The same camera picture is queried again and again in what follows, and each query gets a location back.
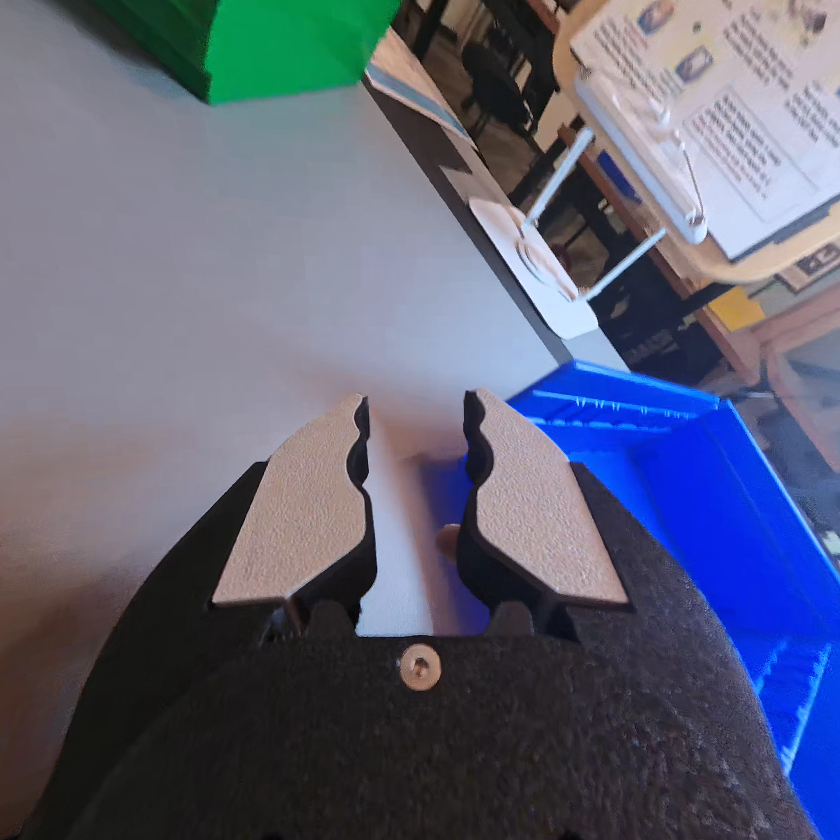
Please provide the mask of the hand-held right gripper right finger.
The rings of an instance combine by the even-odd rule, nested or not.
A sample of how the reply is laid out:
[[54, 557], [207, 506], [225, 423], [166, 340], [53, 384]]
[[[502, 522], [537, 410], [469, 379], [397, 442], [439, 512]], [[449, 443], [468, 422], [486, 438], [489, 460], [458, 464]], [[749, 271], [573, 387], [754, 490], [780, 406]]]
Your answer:
[[632, 601], [572, 463], [543, 430], [485, 388], [464, 396], [471, 483], [460, 524], [460, 580], [494, 612], [533, 618], [567, 607], [631, 612]]

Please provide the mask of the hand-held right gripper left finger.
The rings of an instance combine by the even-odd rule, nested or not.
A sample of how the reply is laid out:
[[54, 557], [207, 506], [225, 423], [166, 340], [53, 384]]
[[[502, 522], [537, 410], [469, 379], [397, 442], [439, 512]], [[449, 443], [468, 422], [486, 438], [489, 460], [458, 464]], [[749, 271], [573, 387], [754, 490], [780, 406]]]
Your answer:
[[213, 593], [214, 606], [320, 601], [361, 615], [377, 573], [368, 399], [352, 393], [269, 457]]

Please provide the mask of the blue plastic bin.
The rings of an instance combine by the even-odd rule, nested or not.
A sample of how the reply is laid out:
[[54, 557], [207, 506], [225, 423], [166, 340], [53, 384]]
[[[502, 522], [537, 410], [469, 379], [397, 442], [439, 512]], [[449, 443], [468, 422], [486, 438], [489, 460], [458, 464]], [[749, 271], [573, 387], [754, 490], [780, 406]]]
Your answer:
[[531, 633], [442, 653], [444, 791], [490, 837], [838, 838], [838, 573], [736, 410], [582, 362], [508, 405], [569, 457], [632, 611], [514, 602]]

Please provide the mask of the green plastic bin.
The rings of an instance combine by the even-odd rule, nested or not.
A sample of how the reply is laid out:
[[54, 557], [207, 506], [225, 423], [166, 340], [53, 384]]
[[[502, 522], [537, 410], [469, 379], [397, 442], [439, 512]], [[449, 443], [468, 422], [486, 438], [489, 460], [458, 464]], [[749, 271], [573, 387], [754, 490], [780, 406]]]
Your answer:
[[397, 1], [95, 1], [207, 104], [353, 86]]

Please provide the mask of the printed marker sign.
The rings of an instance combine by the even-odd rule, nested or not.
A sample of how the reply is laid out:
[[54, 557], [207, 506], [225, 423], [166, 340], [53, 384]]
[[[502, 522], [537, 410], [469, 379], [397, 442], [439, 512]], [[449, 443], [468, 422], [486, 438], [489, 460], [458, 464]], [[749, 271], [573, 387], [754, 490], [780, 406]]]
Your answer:
[[839, 267], [839, 241], [834, 240], [784, 268], [778, 278], [799, 293]]

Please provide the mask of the instruction sheet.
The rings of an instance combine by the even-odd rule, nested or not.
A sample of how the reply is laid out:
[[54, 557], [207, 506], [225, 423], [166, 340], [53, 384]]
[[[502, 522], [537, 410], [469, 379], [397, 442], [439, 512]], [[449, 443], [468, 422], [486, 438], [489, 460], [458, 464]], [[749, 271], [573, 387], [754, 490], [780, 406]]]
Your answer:
[[689, 246], [732, 264], [836, 216], [838, 2], [600, 2], [574, 90]]

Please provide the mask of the black office chair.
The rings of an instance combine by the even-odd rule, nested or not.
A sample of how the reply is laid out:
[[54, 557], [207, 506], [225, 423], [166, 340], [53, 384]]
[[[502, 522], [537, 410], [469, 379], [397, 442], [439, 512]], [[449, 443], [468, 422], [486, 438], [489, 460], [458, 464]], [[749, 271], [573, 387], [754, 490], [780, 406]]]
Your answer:
[[491, 49], [476, 41], [468, 42], [460, 55], [471, 81], [470, 94], [461, 108], [465, 112], [473, 107], [479, 110], [469, 135], [478, 140], [489, 122], [495, 120], [528, 140], [532, 133], [532, 111], [508, 68]]

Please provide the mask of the white paper label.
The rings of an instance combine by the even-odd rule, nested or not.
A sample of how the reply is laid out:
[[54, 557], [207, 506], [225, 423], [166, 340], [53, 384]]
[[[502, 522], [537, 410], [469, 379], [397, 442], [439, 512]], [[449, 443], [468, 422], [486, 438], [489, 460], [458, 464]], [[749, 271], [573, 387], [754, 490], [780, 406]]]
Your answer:
[[364, 75], [373, 89], [421, 113], [477, 149], [443, 93], [393, 27], [380, 38]]

